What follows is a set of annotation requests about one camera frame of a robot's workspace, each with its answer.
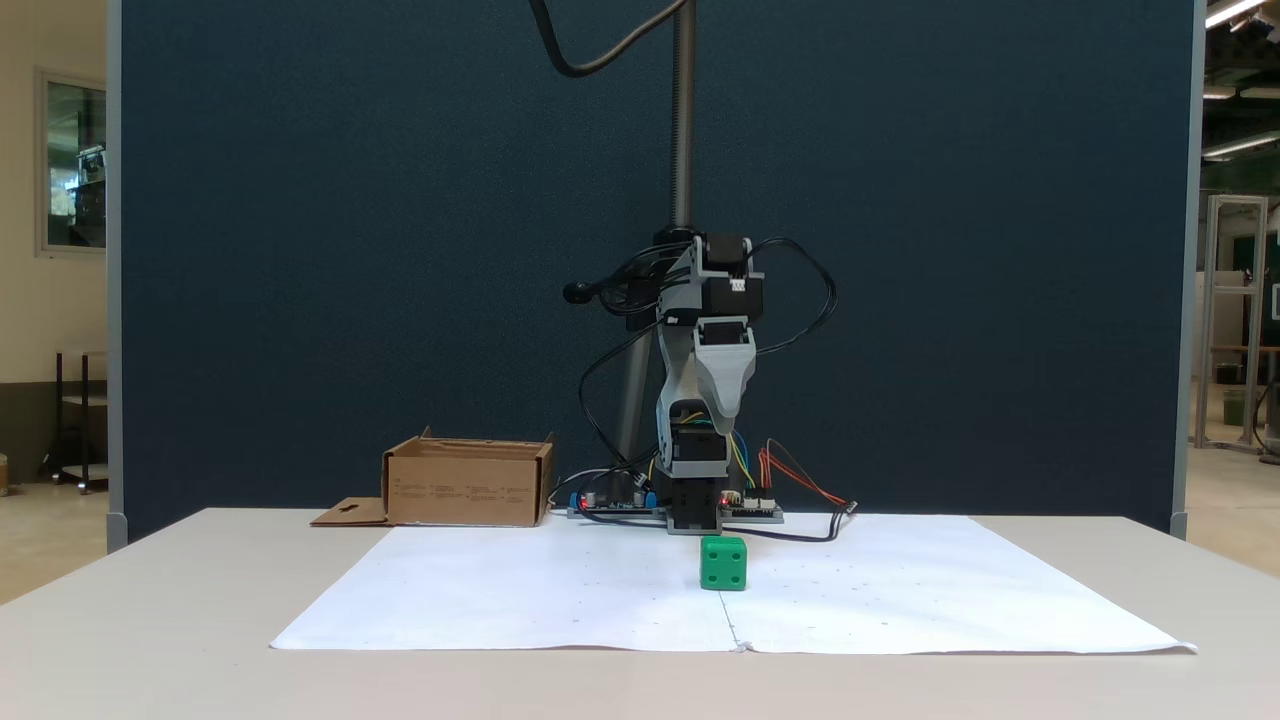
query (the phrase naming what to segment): trash bin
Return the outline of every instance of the trash bin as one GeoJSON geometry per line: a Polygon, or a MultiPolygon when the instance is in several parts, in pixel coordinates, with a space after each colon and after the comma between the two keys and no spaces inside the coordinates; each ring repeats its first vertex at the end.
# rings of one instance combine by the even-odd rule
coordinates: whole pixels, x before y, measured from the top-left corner
{"type": "Polygon", "coordinates": [[[1226,388],[1222,391],[1222,421],[1228,425],[1244,427],[1244,391],[1226,388]]]}

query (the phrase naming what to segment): cardboard box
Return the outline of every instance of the cardboard box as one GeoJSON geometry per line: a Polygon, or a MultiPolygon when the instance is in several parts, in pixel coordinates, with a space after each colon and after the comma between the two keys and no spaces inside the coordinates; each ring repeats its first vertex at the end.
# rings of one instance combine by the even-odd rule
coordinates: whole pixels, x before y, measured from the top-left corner
{"type": "Polygon", "coordinates": [[[547,511],[556,438],[544,442],[407,439],[383,454],[383,496],[348,497],[312,525],[506,525],[547,511]]]}

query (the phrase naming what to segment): white paper sheet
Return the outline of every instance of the white paper sheet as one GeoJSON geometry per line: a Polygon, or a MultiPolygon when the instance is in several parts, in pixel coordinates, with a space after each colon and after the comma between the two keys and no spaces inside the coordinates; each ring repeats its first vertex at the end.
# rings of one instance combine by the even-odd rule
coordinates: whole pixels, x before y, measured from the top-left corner
{"type": "MultiPolygon", "coordinates": [[[[822,536],[827,516],[790,515],[822,536]]],[[[859,515],[829,544],[748,538],[748,589],[723,593],[760,652],[1143,652],[1183,646],[961,516],[859,515]]]]}
{"type": "MultiPolygon", "coordinates": [[[[767,528],[824,534],[828,518],[790,514],[767,528]]],[[[748,589],[718,593],[698,584],[696,537],[559,516],[530,529],[396,528],[271,644],[850,655],[1190,647],[968,518],[859,515],[833,543],[746,543],[748,589]]]]}
{"type": "Polygon", "coordinates": [[[698,538],[556,516],[539,528],[396,528],[271,647],[732,650],[698,562],[698,538]]]}

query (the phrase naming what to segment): metal rack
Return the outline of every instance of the metal rack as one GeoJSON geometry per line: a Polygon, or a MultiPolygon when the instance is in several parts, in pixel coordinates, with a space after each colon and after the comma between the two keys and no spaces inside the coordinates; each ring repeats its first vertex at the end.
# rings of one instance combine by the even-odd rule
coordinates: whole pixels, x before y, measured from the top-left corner
{"type": "Polygon", "coordinates": [[[1253,446],[1253,407],[1257,402],[1258,391],[1258,345],[1262,332],[1262,305],[1263,287],[1262,270],[1266,266],[1267,242],[1267,211],[1268,202],[1265,196],[1254,195],[1212,195],[1208,199],[1208,227],[1204,232],[1204,304],[1201,309],[1203,322],[1201,324],[1201,343],[1196,351],[1199,354],[1199,387],[1197,396],[1199,402],[1196,406],[1196,433],[1192,442],[1196,447],[1221,447],[1226,450],[1239,450],[1243,452],[1257,452],[1253,446]],[[1253,282],[1244,286],[1219,286],[1217,273],[1217,220],[1224,205],[1244,205],[1257,208],[1258,223],[1253,240],[1253,282]],[[1213,299],[1219,295],[1243,295],[1252,297],[1249,307],[1249,342],[1244,346],[1245,352],[1245,383],[1244,383],[1244,432],[1235,442],[1210,441],[1204,437],[1204,425],[1208,419],[1208,386],[1212,379],[1213,357],[1213,299]]]}
{"type": "Polygon", "coordinates": [[[65,405],[79,405],[79,441],[81,441],[81,461],[78,465],[63,465],[63,459],[50,457],[54,465],[52,479],[54,484],[61,484],[64,477],[77,478],[79,482],[77,487],[81,495],[90,493],[90,483],[106,480],[110,475],[106,462],[90,462],[90,445],[88,445],[88,419],[91,407],[106,407],[105,395],[90,395],[88,392],[88,360],[90,357],[102,357],[105,351],[95,350],[77,350],[77,351],[59,351],[58,352],[58,379],[55,383],[55,395],[58,398],[56,411],[54,414],[56,423],[56,436],[61,438],[65,429],[63,428],[63,409],[65,405]],[[63,356],[64,355],[78,355],[81,360],[81,383],[79,395],[64,395],[65,380],[63,378],[63,356]]]}

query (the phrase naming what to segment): green dice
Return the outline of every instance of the green dice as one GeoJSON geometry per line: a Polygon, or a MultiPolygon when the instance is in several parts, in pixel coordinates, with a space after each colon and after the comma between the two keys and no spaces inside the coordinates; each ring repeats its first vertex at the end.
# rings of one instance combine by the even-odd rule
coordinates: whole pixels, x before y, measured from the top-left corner
{"type": "Polygon", "coordinates": [[[746,589],[746,543],[742,538],[703,536],[704,591],[746,589]]]}

